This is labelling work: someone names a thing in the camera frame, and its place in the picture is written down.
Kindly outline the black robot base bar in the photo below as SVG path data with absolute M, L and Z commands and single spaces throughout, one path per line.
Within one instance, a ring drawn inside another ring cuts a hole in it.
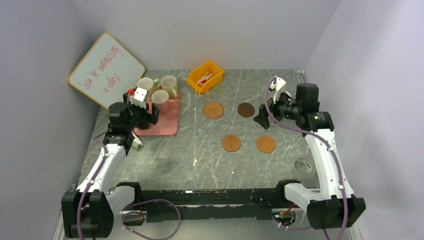
M 290 212 L 295 204 L 274 188 L 143 190 L 123 212 L 141 212 L 147 223 L 171 220 L 243 219 L 272 220 Z

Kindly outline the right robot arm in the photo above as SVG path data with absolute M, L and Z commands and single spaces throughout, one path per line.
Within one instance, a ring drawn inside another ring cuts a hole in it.
M 315 230 L 350 228 L 366 209 L 364 198 L 356 197 L 336 146 L 335 127 L 331 115 L 320 110 L 319 88 L 313 83 L 299 83 L 295 97 L 286 92 L 286 82 L 274 77 L 265 93 L 266 102 L 259 106 L 254 121 L 263 128 L 273 120 L 281 127 L 302 133 L 315 163 L 319 192 L 304 187 L 297 180 L 284 180 L 275 193 L 275 202 L 282 208 L 294 203 L 306 212 Z

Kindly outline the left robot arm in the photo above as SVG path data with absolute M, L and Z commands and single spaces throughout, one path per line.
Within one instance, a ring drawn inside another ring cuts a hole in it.
M 141 186 L 136 182 L 119 183 L 108 194 L 112 178 L 127 157 L 136 127 L 157 124 L 160 110 L 148 104 L 149 93 L 131 88 L 123 100 L 108 107 L 108 128 L 103 137 L 94 137 L 101 146 L 100 154 L 85 180 L 61 199 L 64 234 L 69 239 L 107 238 L 115 217 L 125 208 L 137 210 L 142 206 Z

